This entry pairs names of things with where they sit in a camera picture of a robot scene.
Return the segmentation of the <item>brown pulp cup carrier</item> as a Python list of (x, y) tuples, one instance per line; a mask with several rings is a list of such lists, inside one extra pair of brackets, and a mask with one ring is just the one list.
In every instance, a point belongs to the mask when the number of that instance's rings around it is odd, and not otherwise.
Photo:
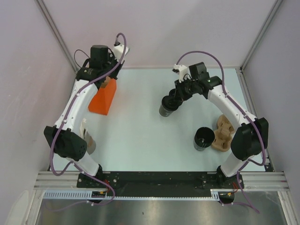
[(110, 80), (111, 80), (110, 77), (107, 76), (105, 78), (105, 80), (102, 82), (100, 88), (105, 88), (108, 85), (108, 83), (110, 82)]
[(220, 152), (227, 152), (230, 149), (234, 133), (233, 125), (222, 114), (217, 120), (217, 129), (214, 131), (215, 139), (211, 144), (212, 148)]

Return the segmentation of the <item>orange paper bag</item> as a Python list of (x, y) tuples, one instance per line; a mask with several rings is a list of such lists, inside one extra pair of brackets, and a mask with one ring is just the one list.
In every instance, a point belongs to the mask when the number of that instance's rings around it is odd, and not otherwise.
[[(109, 47), (103, 45), (95, 45), (90, 49), (90, 56), (85, 55), (87, 59), (78, 70), (76, 80), (85, 80), (91, 82), (108, 72), (108, 66), (114, 56), (113, 51)], [(94, 82), (97, 87), (97, 93), (90, 101), (88, 110), (92, 113), (108, 115), (111, 107), (117, 84), (116, 80), (111, 79), (105, 88), (100, 88), (105, 78)]]

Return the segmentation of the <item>black cup lid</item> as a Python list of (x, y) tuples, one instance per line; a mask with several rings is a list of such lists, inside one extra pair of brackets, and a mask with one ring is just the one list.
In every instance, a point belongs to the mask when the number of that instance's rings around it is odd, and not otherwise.
[(161, 105), (168, 111), (176, 111), (181, 105), (183, 101), (180, 98), (164, 96), (162, 98)]

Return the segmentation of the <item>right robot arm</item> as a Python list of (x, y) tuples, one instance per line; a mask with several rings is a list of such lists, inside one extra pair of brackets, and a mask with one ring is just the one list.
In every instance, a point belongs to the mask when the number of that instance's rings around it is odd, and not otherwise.
[(174, 64), (173, 72), (179, 78), (175, 81), (175, 98), (186, 101), (194, 94), (204, 96), (213, 103), (229, 120), (234, 129), (230, 144), (231, 154), (218, 167), (216, 182), (221, 188), (227, 188), (238, 178), (240, 172), (253, 157), (262, 154), (260, 166), (265, 164), (265, 150), (268, 146), (269, 124), (265, 118), (257, 118), (246, 111), (230, 95), (223, 78), (210, 76), (203, 62), (189, 67)]

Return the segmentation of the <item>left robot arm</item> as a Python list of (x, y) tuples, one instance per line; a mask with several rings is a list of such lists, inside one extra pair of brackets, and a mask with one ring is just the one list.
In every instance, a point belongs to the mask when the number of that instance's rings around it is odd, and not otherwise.
[(83, 137), (83, 119), (88, 106), (107, 77), (116, 80), (129, 51), (126, 44), (117, 42), (113, 48), (93, 45), (90, 57), (78, 70), (71, 97), (53, 126), (46, 126), (44, 136), (50, 147), (50, 168), (56, 176), (62, 172), (54, 169), (55, 155), (87, 174), (87, 182), (97, 188), (103, 184), (101, 166), (87, 152), (88, 143)]

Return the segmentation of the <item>black coffee cup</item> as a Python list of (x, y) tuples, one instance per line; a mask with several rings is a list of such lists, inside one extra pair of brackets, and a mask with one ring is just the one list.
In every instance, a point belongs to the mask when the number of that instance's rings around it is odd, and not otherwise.
[(209, 127), (201, 127), (199, 128), (194, 136), (194, 148), (197, 151), (203, 151), (215, 140), (215, 133)]

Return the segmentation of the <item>black ribbed cup stack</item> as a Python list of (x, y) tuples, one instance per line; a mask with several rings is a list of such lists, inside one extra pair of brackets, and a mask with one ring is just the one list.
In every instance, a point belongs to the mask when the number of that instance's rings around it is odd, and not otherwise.
[(169, 91), (168, 96), (170, 96), (170, 97), (175, 97), (175, 94), (176, 94), (176, 89), (171, 89), (171, 90)]

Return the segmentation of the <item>white straws bundle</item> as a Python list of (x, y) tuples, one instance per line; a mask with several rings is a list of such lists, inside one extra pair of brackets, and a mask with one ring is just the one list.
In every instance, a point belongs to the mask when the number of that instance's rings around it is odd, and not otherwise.
[(83, 118), (82, 121), (81, 121), (81, 124), (80, 124), (80, 128), (79, 128), (79, 131), (80, 131), (80, 137), (82, 139), (85, 139), (86, 138), (86, 135), (88, 133), (88, 130), (87, 130), (87, 123), (86, 123), (86, 119)]

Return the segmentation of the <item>grey straw holder cup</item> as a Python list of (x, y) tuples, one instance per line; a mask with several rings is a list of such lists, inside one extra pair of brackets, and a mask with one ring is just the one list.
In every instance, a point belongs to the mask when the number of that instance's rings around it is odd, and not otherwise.
[(87, 153), (91, 155), (96, 150), (96, 142), (87, 130), (84, 131), (83, 139), (87, 143)]

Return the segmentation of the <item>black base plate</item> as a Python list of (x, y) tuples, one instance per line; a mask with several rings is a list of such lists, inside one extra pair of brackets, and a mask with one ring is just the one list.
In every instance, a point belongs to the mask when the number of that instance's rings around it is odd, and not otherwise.
[(227, 178), (217, 172), (103, 172), (97, 176), (117, 197), (208, 197), (211, 189), (244, 187), (241, 175)]

